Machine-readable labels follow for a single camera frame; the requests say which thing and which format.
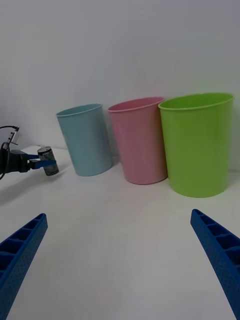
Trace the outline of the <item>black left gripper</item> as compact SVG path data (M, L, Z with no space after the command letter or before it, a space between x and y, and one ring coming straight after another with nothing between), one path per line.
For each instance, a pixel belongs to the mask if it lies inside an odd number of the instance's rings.
M57 162L55 160L36 160L38 154L27 154L21 150L11 150L9 157L9 172L26 173L30 170L45 168L47 171L56 171Z

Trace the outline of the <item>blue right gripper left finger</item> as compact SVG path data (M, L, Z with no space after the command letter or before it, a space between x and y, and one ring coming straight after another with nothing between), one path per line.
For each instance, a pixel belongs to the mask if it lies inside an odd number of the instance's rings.
M48 229L39 214L0 243L0 319L5 320Z

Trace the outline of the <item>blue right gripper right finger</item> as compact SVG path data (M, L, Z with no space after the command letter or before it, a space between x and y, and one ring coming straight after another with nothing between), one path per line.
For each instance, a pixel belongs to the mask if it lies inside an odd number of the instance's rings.
M235 318L240 318L240 239L198 209L190 224L220 282Z

